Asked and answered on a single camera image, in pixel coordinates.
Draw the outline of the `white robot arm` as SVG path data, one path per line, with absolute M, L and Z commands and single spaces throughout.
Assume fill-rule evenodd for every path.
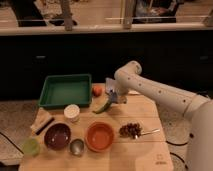
M 116 70 L 116 92 L 130 89 L 181 113 L 191 122 L 186 171 L 213 171 L 213 99 L 141 77 L 142 67 L 130 61 Z

